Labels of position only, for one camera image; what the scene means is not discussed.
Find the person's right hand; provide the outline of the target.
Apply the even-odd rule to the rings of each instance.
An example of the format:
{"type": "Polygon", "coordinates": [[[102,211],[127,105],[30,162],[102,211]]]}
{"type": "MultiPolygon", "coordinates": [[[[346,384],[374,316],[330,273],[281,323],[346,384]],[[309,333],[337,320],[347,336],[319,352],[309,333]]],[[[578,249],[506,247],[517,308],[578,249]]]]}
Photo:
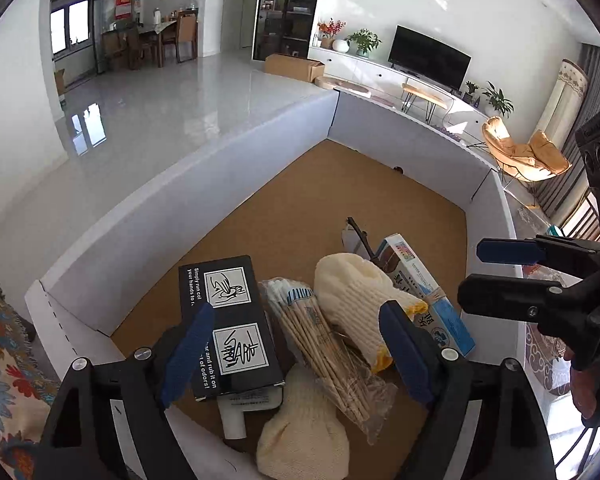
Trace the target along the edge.
{"type": "Polygon", "coordinates": [[[574,406],[585,419],[590,419],[597,406],[596,382],[600,377],[600,365],[586,370],[570,368],[570,386],[574,406]]]}

